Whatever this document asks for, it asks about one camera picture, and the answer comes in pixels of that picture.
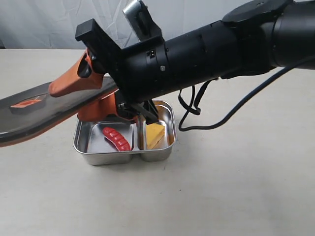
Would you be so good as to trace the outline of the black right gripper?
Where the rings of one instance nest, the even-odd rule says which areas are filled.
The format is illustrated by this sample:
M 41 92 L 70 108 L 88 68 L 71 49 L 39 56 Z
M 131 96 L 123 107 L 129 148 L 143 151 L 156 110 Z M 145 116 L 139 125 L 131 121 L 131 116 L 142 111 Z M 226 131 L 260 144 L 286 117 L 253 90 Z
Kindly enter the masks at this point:
M 61 97 L 76 91 L 100 89 L 103 77 L 109 73 L 120 93 L 113 93 L 81 108 L 77 114 L 80 121 L 96 122 L 108 116 L 117 116 L 131 122 L 141 114 L 147 124 L 158 120 L 158 111 L 150 99 L 137 98 L 154 87 L 147 86 L 149 76 L 140 68 L 155 57 L 155 47 L 163 42 L 154 39 L 139 42 L 128 48 L 120 48 L 99 26 L 95 19 L 79 24 L 75 39 L 83 42 L 87 49 L 79 60 L 49 85 L 52 97 Z

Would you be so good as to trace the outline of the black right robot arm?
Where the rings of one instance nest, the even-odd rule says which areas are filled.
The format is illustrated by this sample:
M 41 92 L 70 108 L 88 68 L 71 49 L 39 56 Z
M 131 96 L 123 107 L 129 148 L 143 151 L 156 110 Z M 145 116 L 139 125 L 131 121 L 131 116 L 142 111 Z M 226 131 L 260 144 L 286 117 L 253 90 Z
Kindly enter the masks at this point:
M 75 38 L 87 49 L 49 86 L 53 97 L 99 89 L 109 74 L 117 87 L 79 114 L 99 121 L 108 115 L 127 120 L 138 114 L 157 122 L 152 99 L 211 79 L 254 76 L 286 67 L 315 53 L 315 3 L 312 0 L 253 0 L 213 22 L 164 40 L 147 6 L 132 1 L 124 15 L 139 42 L 120 48 L 90 19 Z

